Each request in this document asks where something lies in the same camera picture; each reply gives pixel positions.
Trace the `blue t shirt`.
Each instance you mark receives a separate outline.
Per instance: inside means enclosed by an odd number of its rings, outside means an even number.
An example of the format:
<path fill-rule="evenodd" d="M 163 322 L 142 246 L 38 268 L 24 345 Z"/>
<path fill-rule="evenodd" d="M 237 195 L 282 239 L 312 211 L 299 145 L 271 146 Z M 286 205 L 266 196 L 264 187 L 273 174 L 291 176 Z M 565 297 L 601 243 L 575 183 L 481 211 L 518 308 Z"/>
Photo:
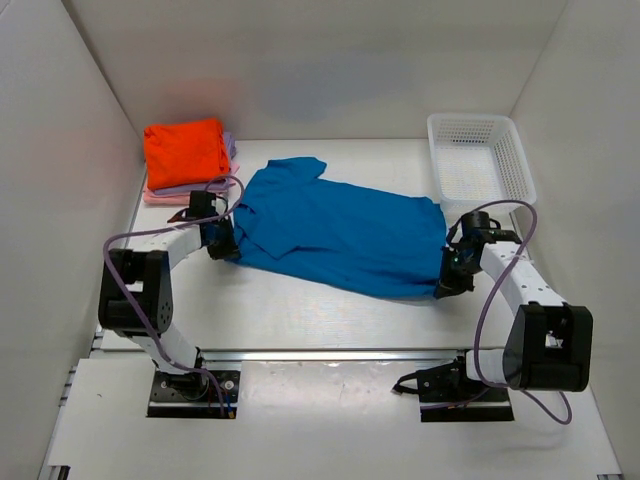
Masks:
<path fill-rule="evenodd" d="M 430 198 L 326 180 L 315 157 L 273 159 L 234 217 L 238 264 L 373 297 L 431 297 L 446 223 Z"/>

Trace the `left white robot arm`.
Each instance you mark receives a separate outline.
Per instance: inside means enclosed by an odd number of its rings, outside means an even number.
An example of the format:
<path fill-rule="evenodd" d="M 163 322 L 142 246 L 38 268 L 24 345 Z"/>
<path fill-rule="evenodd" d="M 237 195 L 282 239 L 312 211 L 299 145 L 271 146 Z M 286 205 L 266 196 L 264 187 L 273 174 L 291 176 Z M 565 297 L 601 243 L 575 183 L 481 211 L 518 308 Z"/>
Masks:
<path fill-rule="evenodd" d="M 100 326 L 140 346 L 156 369 L 174 375 L 174 385 L 188 398 L 208 389 L 209 373 L 198 347 L 173 325 L 171 271 L 201 249 L 213 260 L 237 260 L 231 209 L 218 211 L 226 200 L 206 190 L 193 191 L 188 207 L 173 225 L 144 235 L 138 249 L 113 248 L 107 241 L 98 306 Z"/>

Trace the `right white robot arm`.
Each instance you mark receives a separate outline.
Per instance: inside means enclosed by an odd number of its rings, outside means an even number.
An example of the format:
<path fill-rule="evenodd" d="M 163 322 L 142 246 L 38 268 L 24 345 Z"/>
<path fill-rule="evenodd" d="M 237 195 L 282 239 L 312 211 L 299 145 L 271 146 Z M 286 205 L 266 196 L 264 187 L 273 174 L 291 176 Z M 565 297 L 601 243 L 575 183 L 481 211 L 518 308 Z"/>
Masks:
<path fill-rule="evenodd" d="M 487 299 L 501 296 L 514 320 L 501 348 L 473 344 L 463 366 L 448 376 L 449 391 L 471 400 L 484 385 L 520 391 L 581 392 L 589 382 L 593 317 L 569 304 L 527 259 L 524 242 L 485 211 L 464 214 L 450 229 L 434 296 L 470 292 L 474 277 L 494 282 Z"/>

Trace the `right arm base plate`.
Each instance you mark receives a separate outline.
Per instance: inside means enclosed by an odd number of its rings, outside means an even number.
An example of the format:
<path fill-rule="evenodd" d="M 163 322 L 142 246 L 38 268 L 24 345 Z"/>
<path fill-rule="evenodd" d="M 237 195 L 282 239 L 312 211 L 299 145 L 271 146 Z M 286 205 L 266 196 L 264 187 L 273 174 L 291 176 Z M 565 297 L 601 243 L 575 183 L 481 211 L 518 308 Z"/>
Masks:
<path fill-rule="evenodd" d="M 418 397 L 422 423 L 514 420 L 507 390 L 468 377 L 462 356 L 401 376 L 392 392 Z"/>

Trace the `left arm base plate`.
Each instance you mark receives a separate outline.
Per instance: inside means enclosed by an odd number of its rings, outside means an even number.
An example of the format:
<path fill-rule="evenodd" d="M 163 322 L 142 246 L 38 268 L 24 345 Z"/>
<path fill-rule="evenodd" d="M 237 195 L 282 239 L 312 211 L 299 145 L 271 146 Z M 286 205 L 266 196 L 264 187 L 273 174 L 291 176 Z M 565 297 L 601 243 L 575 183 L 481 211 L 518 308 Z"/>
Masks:
<path fill-rule="evenodd" d="M 237 417 L 241 386 L 240 362 L 208 362 L 221 396 L 211 380 L 199 374 L 175 375 L 155 371 L 147 416 L 169 419 L 224 419 Z"/>

